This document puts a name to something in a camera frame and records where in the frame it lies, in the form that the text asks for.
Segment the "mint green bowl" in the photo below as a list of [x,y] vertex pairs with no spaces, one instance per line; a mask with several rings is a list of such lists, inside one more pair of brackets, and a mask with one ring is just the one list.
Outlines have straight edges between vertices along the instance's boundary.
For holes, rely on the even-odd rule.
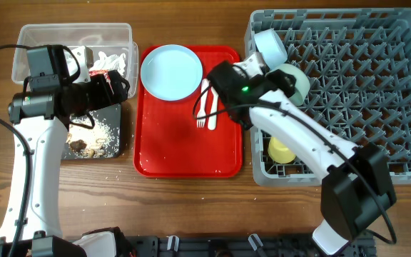
[[281,64],[272,71],[276,69],[280,69],[287,74],[292,74],[296,78],[295,93],[291,97],[286,97],[292,102],[293,105],[301,106],[310,90],[310,81],[308,77],[303,71],[292,64]]

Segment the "light blue bowl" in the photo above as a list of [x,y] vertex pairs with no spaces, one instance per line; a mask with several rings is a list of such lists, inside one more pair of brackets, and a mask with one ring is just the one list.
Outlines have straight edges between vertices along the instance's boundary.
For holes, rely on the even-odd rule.
[[255,45],[270,69],[284,64],[288,60],[287,50],[274,29],[255,34]]

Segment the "red strawberry cake wrapper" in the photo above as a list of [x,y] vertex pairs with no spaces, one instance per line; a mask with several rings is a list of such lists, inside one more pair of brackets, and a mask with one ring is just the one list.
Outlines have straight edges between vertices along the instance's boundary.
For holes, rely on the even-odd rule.
[[109,94],[114,93],[107,71],[90,71],[88,74],[90,76],[91,82],[97,85],[97,87]]

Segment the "rice and food scraps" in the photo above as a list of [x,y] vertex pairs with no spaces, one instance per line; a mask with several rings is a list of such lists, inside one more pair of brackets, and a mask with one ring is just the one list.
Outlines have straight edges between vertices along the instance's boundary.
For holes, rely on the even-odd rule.
[[69,126],[63,159],[113,158],[120,152],[120,128],[97,120],[93,129]]

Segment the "white tissue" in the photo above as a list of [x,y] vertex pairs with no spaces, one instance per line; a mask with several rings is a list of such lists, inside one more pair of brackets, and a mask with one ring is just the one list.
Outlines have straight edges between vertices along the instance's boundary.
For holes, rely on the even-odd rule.
[[112,54],[107,56],[103,51],[98,53],[98,60],[94,62],[89,71],[112,71],[117,70],[120,75],[124,74],[126,68],[125,54]]

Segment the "yellow plastic cup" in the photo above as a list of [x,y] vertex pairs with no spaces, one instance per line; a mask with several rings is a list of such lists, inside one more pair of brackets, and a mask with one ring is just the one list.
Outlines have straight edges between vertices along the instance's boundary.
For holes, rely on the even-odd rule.
[[274,162],[281,164],[290,163],[296,158],[296,155],[275,137],[269,140],[268,155]]

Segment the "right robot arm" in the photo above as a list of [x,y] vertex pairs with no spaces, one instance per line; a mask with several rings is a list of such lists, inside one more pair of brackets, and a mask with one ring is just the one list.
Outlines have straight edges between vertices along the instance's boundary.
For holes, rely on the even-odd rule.
[[359,147],[327,130],[301,111],[292,97],[310,81],[292,64],[265,71],[259,61],[223,61],[206,76],[230,119],[253,126],[286,145],[321,182],[323,221],[312,234],[325,254],[334,256],[382,217],[397,241],[387,214],[396,201],[387,158],[373,143]]

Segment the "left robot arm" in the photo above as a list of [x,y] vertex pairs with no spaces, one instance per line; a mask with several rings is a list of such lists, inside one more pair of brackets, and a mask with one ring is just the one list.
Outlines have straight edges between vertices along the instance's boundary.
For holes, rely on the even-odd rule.
[[29,46],[26,55],[30,74],[5,123],[15,157],[0,256],[134,256],[117,227],[67,241],[59,222],[60,165],[71,118],[124,102],[129,82],[116,70],[90,75],[93,54],[85,46]]

